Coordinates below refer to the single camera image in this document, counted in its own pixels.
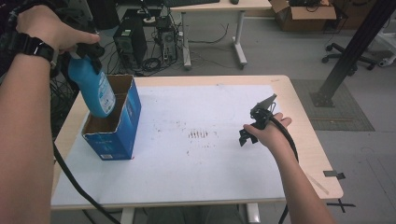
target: person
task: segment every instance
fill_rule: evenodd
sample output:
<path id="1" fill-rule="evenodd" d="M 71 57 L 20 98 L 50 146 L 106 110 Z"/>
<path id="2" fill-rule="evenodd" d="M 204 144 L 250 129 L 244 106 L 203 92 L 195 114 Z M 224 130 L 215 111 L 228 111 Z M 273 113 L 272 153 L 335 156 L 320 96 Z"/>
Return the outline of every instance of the person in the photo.
<path id="1" fill-rule="evenodd" d="M 36 36 L 60 52 L 98 35 L 62 23 L 47 7 L 18 17 L 17 31 Z M 53 148 L 50 131 L 50 63 L 18 54 L 0 87 L 0 223 L 50 223 Z M 275 115 L 285 127 L 290 118 Z M 295 160 L 289 142 L 270 123 L 264 130 L 244 128 L 268 147 L 282 178 L 292 223 L 334 223 Z"/>

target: floor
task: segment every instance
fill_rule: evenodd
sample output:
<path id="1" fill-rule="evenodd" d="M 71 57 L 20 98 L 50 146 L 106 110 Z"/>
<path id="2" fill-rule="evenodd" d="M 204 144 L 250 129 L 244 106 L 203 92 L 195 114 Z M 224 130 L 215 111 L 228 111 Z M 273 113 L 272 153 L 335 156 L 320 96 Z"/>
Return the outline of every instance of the floor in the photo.
<path id="1" fill-rule="evenodd" d="M 150 30 L 145 32 L 148 36 L 151 33 Z M 212 41 L 224 34 L 224 26 L 191 27 L 189 32 L 195 40 Z M 234 32 L 235 26 L 230 25 L 225 38 L 217 44 L 191 44 L 193 68 L 190 71 L 177 63 L 153 76 L 287 75 L 295 79 L 324 80 L 335 65 L 335 60 L 320 61 L 326 55 L 325 46 L 331 42 L 346 46 L 354 35 L 353 31 L 287 33 L 280 31 L 273 19 L 246 19 L 241 43 L 248 65 L 241 70 L 231 45 Z M 103 44 L 110 41 L 111 37 L 106 36 L 102 40 Z M 365 52 L 377 59 L 387 54 L 389 52 L 377 44 Z M 108 66 L 114 67 L 116 57 Z M 339 206 L 329 208 L 339 223 L 396 223 L 396 120 L 393 119 L 396 114 L 396 64 L 376 66 L 372 71 L 364 66 L 359 63 L 359 70 L 344 83 L 375 131 L 316 132 L 333 169 L 346 176 L 340 180 L 344 190 L 342 202 L 356 205 L 345 207 L 345 213 Z M 284 205 L 259 204 L 262 223 L 277 223 Z M 96 223 L 110 223 L 96 211 L 89 213 Z M 144 220 L 145 215 L 138 210 L 134 223 L 144 223 Z M 51 223 L 91 222 L 78 210 L 53 211 Z"/>

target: blue spray bottle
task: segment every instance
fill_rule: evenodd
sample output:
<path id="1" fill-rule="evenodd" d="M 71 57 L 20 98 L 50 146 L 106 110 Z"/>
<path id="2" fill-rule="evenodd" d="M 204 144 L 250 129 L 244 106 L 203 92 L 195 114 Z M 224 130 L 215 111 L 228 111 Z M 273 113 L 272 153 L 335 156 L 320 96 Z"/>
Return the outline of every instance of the blue spray bottle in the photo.
<path id="1" fill-rule="evenodd" d="M 78 84 L 85 104 L 93 116 L 107 117 L 114 109 L 116 97 L 102 70 L 102 64 L 98 58 L 91 59 L 84 53 L 78 53 L 78 50 L 71 56 L 69 76 Z"/>

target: desk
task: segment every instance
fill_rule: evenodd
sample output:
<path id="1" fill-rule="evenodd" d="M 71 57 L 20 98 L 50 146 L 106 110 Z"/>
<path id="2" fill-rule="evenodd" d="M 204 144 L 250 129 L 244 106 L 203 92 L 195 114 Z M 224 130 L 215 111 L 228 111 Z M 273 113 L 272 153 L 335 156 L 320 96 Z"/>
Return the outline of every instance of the desk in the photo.
<path id="1" fill-rule="evenodd" d="M 305 173 L 308 176 L 308 179 L 311 181 L 314 189 L 316 190 L 318 196 L 321 199 L 338 199 L 341 198 L 343 195 L 343 191 L 340 187 L 340 184 L 336 177 L 325 177 L 323 171 L 331 170 L 332 167 L 323 151 L 323 148 L 318 141 L 318 138 L 309 122 L 308 117 L 306 116 L 304 109 L 300 103 L 300 100 L 297 97 L 297 94 L 292 87 L 290 80 L 285 76 L 226 76 L 226 77 L 137 77 L 135 79 L 137 89 L 143 87 L 185 87 L 185 86 L 218 86 L 218 85 L 267 85 L 272 88 L 272 90 L 278 95 L 277 97 L 277 104 L 280 106 L 281 111 L 286 115 L 290 116 L 293 119 L 293 123 L 290 125 L 289 130 L 290 134 L 294 139 L 295 145 L 299 152 L 300 157 L 300 164 Z M 79 96 L 75 101 L 67 120 L 64 123 L 63 128 L 61 129 L 58 138 L 56 140 L 56 145 L 63 154 L 64 158 L 67 157 L 67 154 L 72 148 L 73 144 L 76 141 L 76 136 L 79 135 L 79 128 L 81 123 L 88 112 L 87 107 L 83 103 L 81 97 Z M 243 150 L 248 148 L 249 146 L 254 147 L 262 147 L 260 144 L 251 145 L 251 143 L 246 143 L 244 147 L 237 146 L 238 150 L 245 153 Z M 92 150 L 92 157 L 95 160 L 99 160 L 97 155 L 93 153 Z M 99 161 L 100 164 L 109 165 L 113 161 Z M 120 167 L 116 164 L 120 163 L 128 163 L 128 162 L 137 162 L 137 161 L 116 161 L 113 164 L 116 169 L 120 169 Z M 86 178 L 90 178 L 90 171 L 82 171 L 82 173 L 86 173 Z M 58 180 L 60 176 L 60 168 L 56 165 L 55 172 L 54 172 L 54 184 L 53 190 L 56 190 L 58 185 Z M 269 176 L 265 175 L 258 175 L 258 176 L 247 176 L 244 179 L 238 180 L 237 183 L 240 186 L 243 186 L 246 191 L 250 191 L 252 187 L 251 184 L 248 183 L 250 179 L 260 179 L 265 180 Z M 204 181 L 205 176 L 195 176 L 194 178 L 199 178 L 199 181 Z M 102 190 L 106 191 L 106 188 L 111 187 L 112 184 L 119 183 L 120 185 L 122 182 L 111 182 L 111 183 L 103 183 L 101 188 L 96 189 L 94 192 L 89 192 L 92 194 L 94 199 L 97 199 L 99 203 L 102 203 L 105 207 L 142 207 L 142 206 L 156 206 L 156 205 L 187 205 L 187 204 L 215 204 L 215 203 L 264 203 L 264 202 L 272 202 L 272 201 L 279 201 L 284 200 L 284 196 L 282 193 L 279 193 L 282 190 L 275 190 L 274 192 L 269 192 L 268 196 L 253 196 L 249 198 L 240 197 L 240 195 L 233 195 L 230 198 L 223 198 L 221 200 L 214 197 L 211 194 L 203 193 L 200 200 L 197 200 L 196 197 L 191 197 L 190 195 L 185 195 L 185 191 L 181 189 L 178 192 L 179 201 L 173 200 L 172 202 L 166 202 L 163 198 L 156 199 L 156 198 L 146 198 L 142 199 L 140 196 L 139 199 L 133 198 L 130 199 L 128 202 L 123 203 L 112 203 L 109 198 L 104 199 L 102 198 Z M 229 186 L 224 191 L 228 190 L 238 190 L 235 186 Z M 143 190 L 142 194 L 150 194 L 150 189 Z M 196 192 L 205 192 L 204 189 L 197 190 Z M 91 208 L 92 206 L 85 202 L 83 199 L 77 199 L 75 202 L 67 202 L 63 203 L 62 200 L 59 200 L 62 197 L 59 195 L 55 195 L 57 198 L 56 204 L 52 202 L 53 209 L 79 209 L 79 208 Z M 71 197 L 74 196 L 66 194 L 64 197 Z"/>
<path id="2" fill-rule="evenodd" d="M 183 31 L 183 62 L 186 69 L 191 69 L 191 58 L 187 24 L 210 24 L 215 22 L 237 23 L 236 35 L 233 37 L 241 68 L 248 64 L 242 50 L 240 39 L 246 10 L 260 10 L 271 8 L 267 0 L 240 0 L 238 5 L 233 5 L 230 0 L 220 0 L 219 3 L 203 4 L 188 7 L 172 7 L 171 11 L 181 13 Z"/>

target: table top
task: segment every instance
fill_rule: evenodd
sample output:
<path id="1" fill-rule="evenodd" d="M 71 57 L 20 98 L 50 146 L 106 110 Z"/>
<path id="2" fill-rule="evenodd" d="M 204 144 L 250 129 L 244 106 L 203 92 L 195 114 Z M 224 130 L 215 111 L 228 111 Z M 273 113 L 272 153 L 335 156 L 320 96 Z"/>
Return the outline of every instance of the table top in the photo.
<path id="1" fill-rule="evenodd" d="M 138 89 L 141 88 L 141 90 L 143 90 L 145 87 L 149 88 L 149 87 L 191 86 L 197 88 L 197 87 L 208 87 L 208 86 L 218 86 L 218 85 L 224 85 L 224 86 L 236 85 L 236 86 L 241 86 L 241 88 L 243 88 L 243 86 L 246 87 L 252 85 L 255 86 L 255 88 L 259 88 L 260 86 L 270 86 L 273 92 L 275 92 L 278 95 L 276 101 L 279 107 L 281 108 L 282 113 L 284 113 L 286 116 L 292 117 L 293 119 L 293 123 L 290 125 L 289 131 L 294 139 L 295 145 L 297 146 L 299 152 L 300 164 L 303 170 L 305 171 L 305 173 L 307 174 L 308 179 L 311 181 L 314 189 L 318 193 L 319 197 L 322 199 L 336 199 L 342 197 L 343 191 L 336 177 L 325 177 L 323 174 L 323 171 L 330 171 L 332 167 L 323 151 L 323 148 L 320 145 L 320 142 L 318 141 L 318 138 L 309 122 L 308 117 L 304 112 L 304 109 L 295 93 L 294 88 L 292 87 L 290 80 L 287 77 L 285 76 L 137 77 L 135 79 L 135 82 L 137 88 Z M 88 109 L 85 106 L 81 97 L 79 96 L 75 101 L 69 113 L 69 116 L 65 121 L 64 126 L 61 129 L 61 132 L 59 133 L 58 138 L 56 140 L 56 146 L 59 148 L 64 158 L 67 157 L 70 149 L 77 141 L 76 136 L 79 135 L 78 132 L 79 128 L 81 126 L 82 121 L 86 117 L 87 112 Z M 106 162 L 108 161 L 99 161 L 96 164 L 106 164 Z M 54 171 L 53 192 L 57 188 L 60 173 L 61 173 L 60 168 L 56 164 Z M 235 203 L 235 202 L 254 203 L 254 202 L 282 200 L 283 196 L 279 194 L 275 198 L 274 197 L 263 198 L 263 197 L 266 196 L 262 196 L 261 198 L 255 198 L 255 199 L 251 197 L 247 197 L 245 199 L 238 198 L 235 200 L 223 199 L 218 202 L 210 198 L 203 201 L 194 201 L 194 200 L 189 201 L 189 199 L 187 198 L 186 199 L 187 201 L 171 202 L 171 204 Z M 117 204 L 111 204 L 109 203 L 109 201 L 106 200 L 104 201 L 106 201 L 105 204 L 107 206 L 111 206 L 111 205 L 148 206 L 148 205 L 164 205 L 169 203 L 168 201 L 166 201 L 168 199 L 164 199 L 164 201 L 161 202 L 156 202 L 155 199 L 152 199 L 150 202 L 144 202 L 145 200 L 146 199 L 141 199 L 137 203 L 128 201 L 128 203 L 117 203 Z M 88 205 L 80 203 L 78 204 L 78 206 L 87 207 Z M 73 204 L 69 204 L 67 206 L 64 206 L 63 208 L 66 207 L 75 208 Z"/>
<path id="2" fill-rule="evenodd" d="M 271 8 L 271 4 L 267 0 L 239 0 L 237 5 L 233 5 L 230 0 L 220 0 L 218 3 L 201 4 L 187 7 L 172 7 L 175 12 L 190 11 L 211 11 L 211 10 L 261 10 Z"/>

